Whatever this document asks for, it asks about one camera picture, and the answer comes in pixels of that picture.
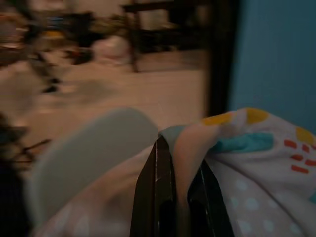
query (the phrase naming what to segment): blue wall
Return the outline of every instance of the blue wall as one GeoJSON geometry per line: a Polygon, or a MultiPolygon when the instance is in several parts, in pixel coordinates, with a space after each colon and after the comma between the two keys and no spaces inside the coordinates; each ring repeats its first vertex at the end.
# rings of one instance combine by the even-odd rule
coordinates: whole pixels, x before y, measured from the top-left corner
{"type": "Polygon", "coordinates": [[[257,107],[316,133],[316,0],[244,0],[230,109],[257,107]]]}

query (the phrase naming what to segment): table leg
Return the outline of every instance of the table leg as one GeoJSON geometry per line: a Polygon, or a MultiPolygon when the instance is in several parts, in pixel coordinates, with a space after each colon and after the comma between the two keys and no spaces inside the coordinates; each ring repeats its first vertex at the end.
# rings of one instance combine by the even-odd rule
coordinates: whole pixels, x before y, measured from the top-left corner
{"type": "Polygon", "coordinates": [[[131,60],[132,60],[131,65],[132,65],[133,71],[137,73],[138,67],[137,67],[137,59],[136,59],[136,54],[135,54],[135,48],[136,48],[135,38],[133,35],[133,29],[131,28],[126,12],[124,12],[124,18],[125,18],[125,24],[128,30],[128,37],[129,37],[129,42],[130,42],[130,47],[131,47],[131,50],[130,50],[131,60]]]}

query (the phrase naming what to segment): polka dot blanket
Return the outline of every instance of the polka dot blanket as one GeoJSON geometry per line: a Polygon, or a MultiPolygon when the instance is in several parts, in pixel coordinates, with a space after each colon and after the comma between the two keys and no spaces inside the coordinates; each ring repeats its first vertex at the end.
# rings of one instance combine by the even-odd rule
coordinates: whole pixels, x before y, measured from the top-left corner
{"type": "MultiPolygon", "coordinates": [[[[161,135],[174,164],[192,161],[186,172],[176,174],[177,184],[190,181],[207,161],[236,237],[316,236],[316,140],[307,130],[244,108],[170,127],[161,135]]],[[[136,180],[149,152],[93,182],[35,236],[128,237],[136,180]]]]}

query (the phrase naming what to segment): floor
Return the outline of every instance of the floor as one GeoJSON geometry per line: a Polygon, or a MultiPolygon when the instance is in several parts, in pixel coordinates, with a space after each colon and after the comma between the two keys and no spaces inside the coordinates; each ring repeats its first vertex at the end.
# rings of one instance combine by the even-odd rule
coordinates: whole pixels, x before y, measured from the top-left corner
{"type": "Polygon", "coordinates": [[[147,114],[160,129],[199,120],[203,114],[204,75],[199,52],[168,52],[140,58],[141,73],[128,65],[70,65],[61,52],[48,55],[58,64],[61,91],[40,94],[42,84],[26,63],[0,71],[0,111],[29,127],[32,144],[57,140],[113,108],[130,106],[147,114]]]}

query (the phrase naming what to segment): orange dash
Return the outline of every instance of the orange dash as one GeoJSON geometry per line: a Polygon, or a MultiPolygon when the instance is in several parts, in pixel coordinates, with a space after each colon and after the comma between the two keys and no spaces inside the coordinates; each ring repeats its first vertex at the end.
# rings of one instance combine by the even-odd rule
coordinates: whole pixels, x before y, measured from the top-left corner
{"type": "Polygon", "coordinates": [[[305,145],[305,144],[302,145],[302,150],[303,150],[304,152],[307,152],[307,153],[310,152],[310,148],[309,148],[307,145],[305,145]]]}
{"type": "Polygon", "coordinates": [[[296,149],[297,148],[297,144],[293,141],[290,141],[290,140],[284,140],[284,145],[286,147],[291,147],[291,148],[294,148],[296,149]]]}
{"type": "Polygon", "coordinates": [[[304,159],[304,157],[301,155],[292,155],[291,158],[298,161],[301,161],[304,159]]]}
{"type": "Polygon", "coordinates": [[[307,159],[305,161],[305,164],[310,166],[316,166],[316,160],[307,159]]]}
{"type": "Polygon", "coordinates": [[[299,167],[299,166],[296,166],[296,165],[292,165],[291,169],[294,170],[294,171],[297,171],[297,172],[304,173],[304,174],[308,174],[309,173],[308,169],[305,169],[305,168],[302,168],[302,167],[299,167]]]}

